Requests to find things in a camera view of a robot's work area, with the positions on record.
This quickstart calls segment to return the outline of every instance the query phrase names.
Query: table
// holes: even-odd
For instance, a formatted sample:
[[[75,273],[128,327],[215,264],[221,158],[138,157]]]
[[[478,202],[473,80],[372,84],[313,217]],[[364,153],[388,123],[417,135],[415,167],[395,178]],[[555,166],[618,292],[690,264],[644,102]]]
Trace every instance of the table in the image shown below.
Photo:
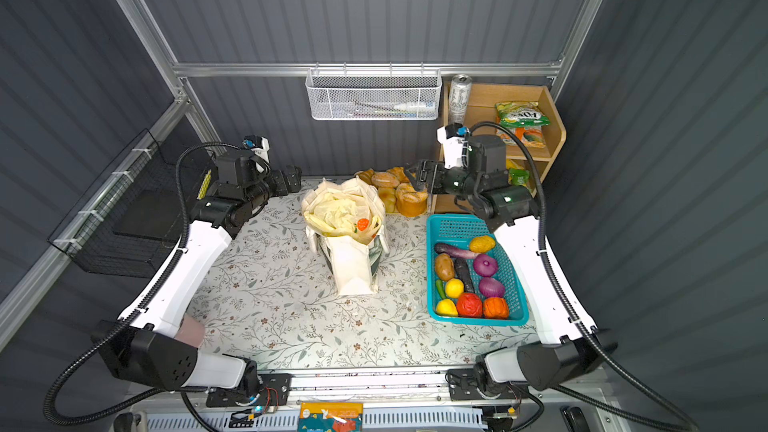
[[[390,254],[379,292],[336,295],[325,259],[312,254],[302,192],[272,198],[219,256],[190,304],[206,327],[202,350],[249,357],[264,369],[467,365],[475,356],[538,340],[521,327],[433,320],[426,304],[426,216],[386,218]]]

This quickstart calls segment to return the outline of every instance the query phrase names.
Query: green snack bag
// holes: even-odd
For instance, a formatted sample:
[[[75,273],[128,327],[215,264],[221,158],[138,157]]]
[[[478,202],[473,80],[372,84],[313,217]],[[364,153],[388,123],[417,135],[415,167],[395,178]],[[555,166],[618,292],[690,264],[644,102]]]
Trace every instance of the green snack bag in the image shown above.
[[[528,170],[521,170],[519,168],[509,169],[509,183],[513,186],[528,187],[528,178],[531,173]]]
[[[499,123],[508,128],[548,126],[549,118],[538,108],[538,102],[499,102],[496,104]]]

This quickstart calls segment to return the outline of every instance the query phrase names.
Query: bread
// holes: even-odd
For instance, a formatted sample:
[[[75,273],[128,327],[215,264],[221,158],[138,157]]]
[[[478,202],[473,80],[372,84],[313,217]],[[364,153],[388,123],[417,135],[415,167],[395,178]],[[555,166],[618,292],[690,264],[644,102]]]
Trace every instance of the bread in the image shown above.
[[[379,198],[384,202],[384,208],[386,209],[386,213],[388,214],[394,214],[397,212],[395,209],[395,203],[397,202],[397,199],[395,198],[395,189],[391,187],[381,187],[379,189]]]
[[[376,187],[395,188],[400,185],[400,181],[389,172],[377,172],[371,177],[371,182]]]
[[[427,210],[429,194],[417,192],[409,183],[400,184],[395,190],[397,210],[406,217],[420,216]]]
[[[406,177],[406,173],[402,170],[402,167],[393,167],[387,171],[393,176],[397,177],[401,184],[403,182],[408,182],[408,177]]]
[[[369,168],[368,170],[361,170],[360,172],[355,172],[355,177],[360,177],[360,180],[362,180],[369,186],[373,185],[373,183],[371,182],[371,177],[373,177],[372,168]]]

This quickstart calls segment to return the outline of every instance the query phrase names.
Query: blue plastic basket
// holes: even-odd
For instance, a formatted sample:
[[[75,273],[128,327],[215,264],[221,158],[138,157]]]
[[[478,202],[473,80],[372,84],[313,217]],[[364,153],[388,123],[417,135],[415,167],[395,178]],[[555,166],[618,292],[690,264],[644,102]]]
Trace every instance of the blue plastic basket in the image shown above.
[[[442,317],[435,313],[435,307],[440,302],[440,296],[435,290],[435,281],[438,279],[435,273],[435,244],[444,242],[445,244],[455,245],[459,248],[469,249],[469,242],[479,235],[491,235],[485,222],[475,216],[464,216],[461,214],[436,214],[427,219],[427,304],[429,315],[440,322],[453,322],[454,324],[466,325],[490,325],[493,327],[507,327],[509,325],[523,325],[528,322],[528,306],[525,303],[525,293],[520,285],[517,275],[514,274],[514,268],[509,258],[504,253],[504,249],[499,246],[494,247],[488,255],[498,262],[498,272],[493,276],[506,287],[504,300],[509,306],[509,319],[499,320],[494,318],[464,318],[464,317]],[[469,273],[472,276],[472,283],[475,285],[480,298],[478,284],[481,277],[475,273],[474,261],[469,263]]]

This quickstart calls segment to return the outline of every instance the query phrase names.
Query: green chili pepper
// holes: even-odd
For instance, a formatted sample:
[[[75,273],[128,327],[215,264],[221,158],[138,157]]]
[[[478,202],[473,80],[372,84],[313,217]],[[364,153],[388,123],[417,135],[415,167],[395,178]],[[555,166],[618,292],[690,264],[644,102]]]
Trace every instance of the green chili pepper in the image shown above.
[[[435,281],[435,288],[437,289],[437,295],[439,295],[439,296],[440,296],[440,299],[444,299],[444,298],[446,298],[446,288],[445,288],[445,286],[442,284],[442,280],[440,280],[440,279],[437,279],[437,280]]]

